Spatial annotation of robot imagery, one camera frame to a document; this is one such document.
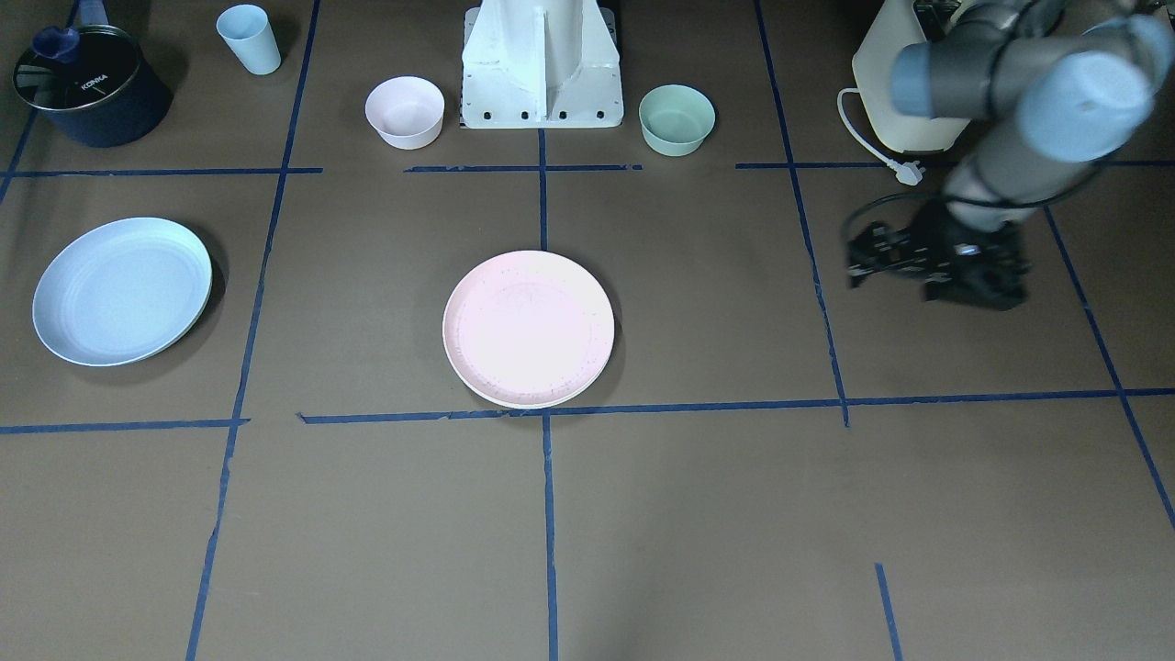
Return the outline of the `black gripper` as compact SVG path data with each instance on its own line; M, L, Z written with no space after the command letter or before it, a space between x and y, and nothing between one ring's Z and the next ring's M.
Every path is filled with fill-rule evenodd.
M1029 262L1015 223L974 230L944 202L929 202L918 213L918 240L924 247L924 301L1007 312L1027 298Z

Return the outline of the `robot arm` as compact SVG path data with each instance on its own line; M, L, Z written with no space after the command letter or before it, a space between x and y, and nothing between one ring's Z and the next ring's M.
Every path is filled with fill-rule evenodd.
M924 281L926 301L1008 310L1025 299L1021 225L1119 151L1150 116L1171 70L1171 27L1112 16L1053 35L1063 1L976 1L936 42L897 55L905 116L991 120L884 255Z

